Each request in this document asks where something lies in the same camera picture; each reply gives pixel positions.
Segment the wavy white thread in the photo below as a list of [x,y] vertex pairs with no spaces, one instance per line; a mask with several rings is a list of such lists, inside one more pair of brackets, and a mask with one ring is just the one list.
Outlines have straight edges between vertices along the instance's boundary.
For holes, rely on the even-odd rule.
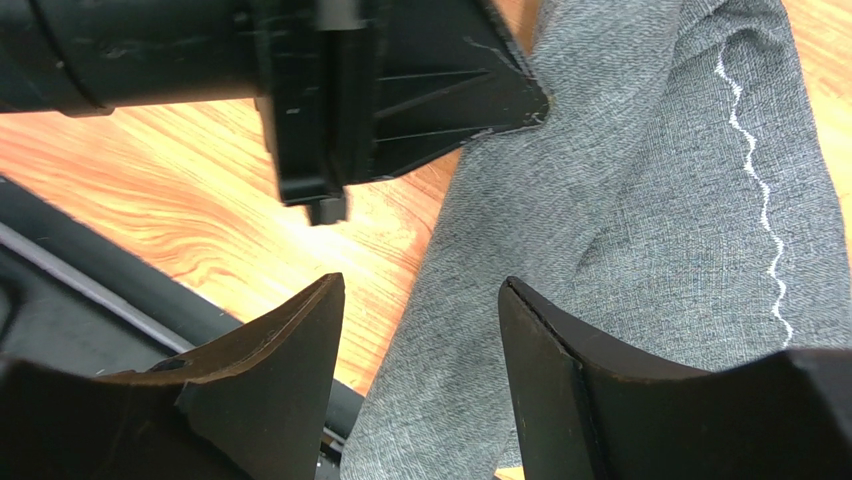
[[746,129],[740,125],[739,119],[737,118],[737,107],[740,104],[740,97],[743,93],[743,87],[741,87],[737,82],[735,82],[728,74],[725,72],[725,64],[722,62],[722,54],[725,52],[725,45],[722,45],[722,48],[719,49],[719,59],[716,62],[716,69],[714,70],[716,75],[718,75],[722,80],[724,80],[734,92],[734,103],[731,105],[731,116],[728,119],[728,124],[733,127],[734,130],[740,132],[743,137],[745,137],[748,142],[748,153],[746,154],[745,164],[743,165],[743,170],[745,170],[751,178],[753,178],[757,184],[760,186],[761,192],[763,192],[763,209],[760,212],[760,224],[763,226],[763,229],[769,233],[769,236],[772,237],[772,241],[775,242],[776,254],[775,258],[772,259],[772,263],[769,264],[769,269],[766,273],[772,277],[773,280],[778,284],[778,298],[775,300],[775,304],[772,306],[772,315],[784,325],[784,328],[787,330],[787,338],[784,340],[784,344],[781,348],[787,348],[790,345],[790,340],[793,339],[793,326],[790,325],[790,322],[784,320],[784,317],[781,316],[781,301],[784,299],[784,296],[787,294],[787,284],[784,283],[783,280],[778,278],[778,261],[781,260],[781,256],[784,255],[784,241],[772,230],[772,226],[769,224],[769,196],[772,193],[772,190],[769,188],[769,185],[764,182],[757,172],[754,170],[754,163],[752,162],[752,154],[754,154],[754,150],[757,147],[757,139],[754,138],[754,135],[749,133]]

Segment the gray fabric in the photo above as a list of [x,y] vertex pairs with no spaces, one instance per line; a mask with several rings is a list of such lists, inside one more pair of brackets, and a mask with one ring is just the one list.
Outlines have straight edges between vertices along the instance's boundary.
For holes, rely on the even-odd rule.
[[508,275],[705,369],[850,337],[842,219],[780,2],[544,0],[540,27],[551,117],[465,153],[345,480],[517,464]]

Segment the black plastic piece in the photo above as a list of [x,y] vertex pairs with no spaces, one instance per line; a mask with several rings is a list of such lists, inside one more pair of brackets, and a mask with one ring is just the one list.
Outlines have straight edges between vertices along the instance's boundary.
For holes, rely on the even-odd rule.
[[345,185],[544,121],[489,0],[9,0],[0,113],[255,97],[287,205],[346,216]]
[[709,373],[650,355],[520,280],[500,324],[528,480],[850,478],[852,352]]
[[[42,250],[46,255],[41,259],[51,263],[36,265],[10,250],[5,246],[9,231],[30,244],[25,253]],[[54,276],[61,270],[60,264],[132,307],[119,312],[122,315],[135,311],[137,321],[163,327],[191,347],[242,325],[0,176],[0,352],[85,377],[145,371],[184,353],[164,347],[97,299],[63,283]],[[323,435],[329,440],[323,448],[330,454],[318,460],[327,475],[337,471],[334,462],[340,460],[340,450],[362,402],[363,397],[336,380],[332,382]]]
[[154,366],[88,379],[0,357],[10,478],[309,480],[343,322],[343,278]]

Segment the scratch mark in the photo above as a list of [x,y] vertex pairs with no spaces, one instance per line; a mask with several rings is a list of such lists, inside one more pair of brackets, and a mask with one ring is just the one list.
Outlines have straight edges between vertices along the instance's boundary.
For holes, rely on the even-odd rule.
[[491,50],[492,52],[494,52],[494,55],[497,55],[497,58],[499,58],[500,61],[503,62],[507,67],[512,69],[512,71],[514,71],[518,75],[526,77],[526,74],[524,72],[522,72],[520,69],[518,69],[518,67],[516,67],[515,64],[512,63],[511,60],[506,58],[506,55],[504,55],[503,52],[500,51],[500,49],[497,49],[497,48],[494,48],[494,47],[489,47],[488,45],[483,45],[481,43],[477,43],[470,37],[463,37],[462,40],[464,40],[465,43],[467,43],[471,46],[474,46],[476,48],[484,48],[486,50]]
[[98,478],[102,475],[108,475],[109,466],[112,461],[115,459],[115,453],[118,451],[118,445],[121,443],[121,438],[124,436],[124,429],[127,427],[127,417],[130,416],[130,406],[133,401],[133,391],[129,390],[127,392],[127,398],[124,400],[124,408],[121,412],[121,420],[119,421],[118,428],[115,431],[115,436],[112,438],[112,442],[110,443],[109,452],[107,453],[107,457],[104,460],[104,463],[98,467],[98,470],[92,475],[92,478]]

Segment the wooden floor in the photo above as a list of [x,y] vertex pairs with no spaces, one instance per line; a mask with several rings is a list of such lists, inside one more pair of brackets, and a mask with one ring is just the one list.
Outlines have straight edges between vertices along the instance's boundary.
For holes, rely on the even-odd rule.
[[[525,45],[537,2],[497,1]],[[852,218],[852,3],[785,3],[826,163]],[[323,273],[343,272],[335,376],[362,394],[402,314],[457,159],[352,188],[349,223],[309,228],[302,211],[278,203],[248,101],[83,120],[0,116],[0,172],[237,318],[255,318]]]

